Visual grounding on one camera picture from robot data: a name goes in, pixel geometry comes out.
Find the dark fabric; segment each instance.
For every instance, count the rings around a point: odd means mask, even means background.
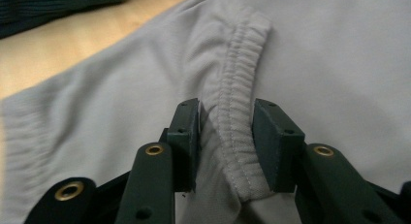
[[[0,0],[0,39],[97,5],[124,0]]]

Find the white fabric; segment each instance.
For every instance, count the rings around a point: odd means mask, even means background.
[[[194,97],[198,188],[177,196],[177,223],[233,223],[242,202],[270,195],[250,131],[256,97],[281,106],[308,143],[335,146],[364,178],[397,191],[411,179],[410,16],[411,0],[188,0],[168,10],[2,102],[1,223],[22,223],[64,178],[102,184],[128,171]],[[298,220],[276,207],[266,220]]]

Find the wooden surface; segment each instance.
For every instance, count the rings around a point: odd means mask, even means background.
[[[0,99],[109,47],[180,1],[127,0],[120,5],[60,18],[0,40]],[[2,132],[0,115],[0,201],[5,158]]]

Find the metal grommet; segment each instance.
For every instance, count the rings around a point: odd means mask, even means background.
[[[333,151],[330,148],[322,146],[322,145],[315,146],[314,151],[323,156],[327,156],[327,157],[333,156]]]
[[[54,198],[57,201],[64,202],[78,196],[84,189],[84,184],[81,181],[73,181],[57,190]]]
[[[163,153],[164,148],[159,144],[151,145],[146,150],[145,153],[148,155],[157,155]]]

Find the wooden table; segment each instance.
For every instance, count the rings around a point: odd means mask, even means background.
[[[124,38],[182,0],[127,0],[0,40],[0,99],[33,86]],[[5,147],[0,115],[0,206]]]

